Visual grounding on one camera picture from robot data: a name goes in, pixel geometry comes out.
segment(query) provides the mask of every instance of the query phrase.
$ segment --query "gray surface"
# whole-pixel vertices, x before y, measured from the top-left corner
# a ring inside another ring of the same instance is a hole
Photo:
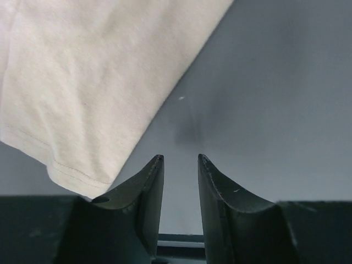
[[[352,199],[352,1],[237,0],[115,184],[166,159],[160,233],[201,234],[197,155],[271,201]],[[63,193],[0,145],[0,192]]]

